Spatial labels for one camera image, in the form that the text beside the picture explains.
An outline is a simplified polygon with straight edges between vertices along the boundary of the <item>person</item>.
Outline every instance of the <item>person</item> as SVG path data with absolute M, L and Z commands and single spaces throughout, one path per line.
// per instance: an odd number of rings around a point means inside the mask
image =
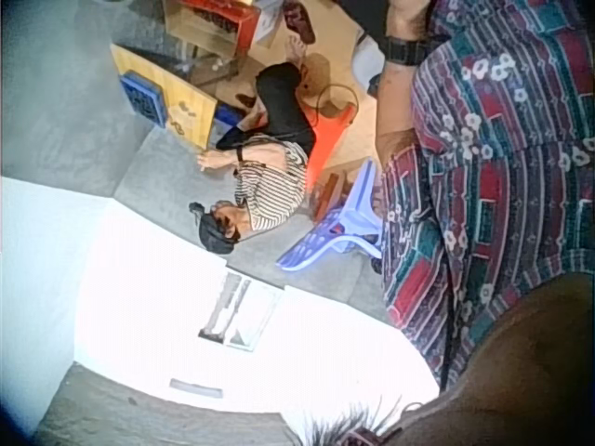
M 235 203 L 216 202 L 201 217 L 199 238 L 208 251 L 229 254 L 242 238 L 284 223 L 300 206 L 314 132 L 299 106 L 296 89 L 306 46 L 295 36 L 285 43 L 287 62 L 257 76 L 257 101 L 249 114 L 217 143 L 198 155 L 202 168 L 236 165 Z
M 391 45 L 443 42 L 424 60 L 388 51 L 377 102 L 384 298 L 442 393 L 392 426 L 348 420 L 312 444 L 595 444 L 581 6 L 390 0 Z

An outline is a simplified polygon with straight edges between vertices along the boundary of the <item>wall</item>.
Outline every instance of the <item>wall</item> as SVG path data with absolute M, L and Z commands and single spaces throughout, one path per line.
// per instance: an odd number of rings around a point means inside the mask
M 351 407 L 437 394 L 404 336 L 345 304 L 287 288 L 253 353 L 200 339 L 225 276 L 222 259 L 110 203 L 81 285 L 75 360 L 154 397 L 227 412 L 281 413 L 301 435 Z M 169 387 L 223 390 L 222 399 Z
M 0 393 L 26 435 L 73 363 L 78 285 L 106 199 L 3 178 Z

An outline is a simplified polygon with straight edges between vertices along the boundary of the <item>hand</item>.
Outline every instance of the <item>hand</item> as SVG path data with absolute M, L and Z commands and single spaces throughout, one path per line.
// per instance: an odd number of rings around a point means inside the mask
M 206 151 L 196 157 L 201 170 L 205 170 L 207 167 L 210 169 L 219 169 L 220 167 L 233 164 L 235 160 L 235 151 Z
M 429 5 L 430 0 L 390 0 L 387 35 L 403 40 L 423 40 Z

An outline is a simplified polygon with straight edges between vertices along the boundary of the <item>black watch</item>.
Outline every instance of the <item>black watch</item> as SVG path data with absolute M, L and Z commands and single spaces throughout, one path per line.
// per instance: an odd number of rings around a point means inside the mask
M 409 41 L 396 37 L 385 37 L 380 45 L 387 62 L 415 67 L 430 53 L 430 42 L 427 40 Z

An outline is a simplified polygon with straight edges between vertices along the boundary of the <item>orange stool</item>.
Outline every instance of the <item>orange stool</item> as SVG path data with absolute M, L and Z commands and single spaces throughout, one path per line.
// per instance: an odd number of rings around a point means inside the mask
M 330 158 L 339 138 L 353 121 L 357 113 L 357 107 L 349 103 L 337 116 L 332 118 L 323 116 L 321 113 L 318 113 L 317 116 L 316 109 L 303 102 L 301 108 L 316 135 L 316 143 L 310 154 L 306 169 L 306 192 L 310 193 L 314 188 L 314 184 L 316 184 L 316 180 L 323 172 L 324 165 Z

